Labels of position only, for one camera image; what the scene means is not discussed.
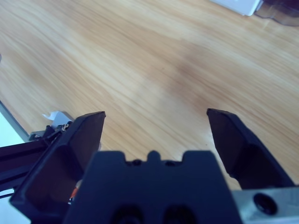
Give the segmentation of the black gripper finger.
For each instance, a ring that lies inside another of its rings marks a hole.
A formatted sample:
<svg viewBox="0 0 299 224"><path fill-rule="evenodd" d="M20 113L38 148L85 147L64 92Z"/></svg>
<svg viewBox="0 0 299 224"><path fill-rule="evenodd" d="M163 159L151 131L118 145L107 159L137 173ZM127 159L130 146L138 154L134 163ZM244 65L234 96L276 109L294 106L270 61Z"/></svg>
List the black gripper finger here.
<svg viewBox="0 0 299 224"><path fill-rule="evenodd" d="M295 186L267 147L237 115L212 108L206 114L225 170L242 189Z"/></svg>
<svg viewBox="0 0 299 224"><path fill-rule="evenodd" d="M75 186L98 151L105 112L76 118L49 144L10 203L33 224L61 224Z"/></svg>

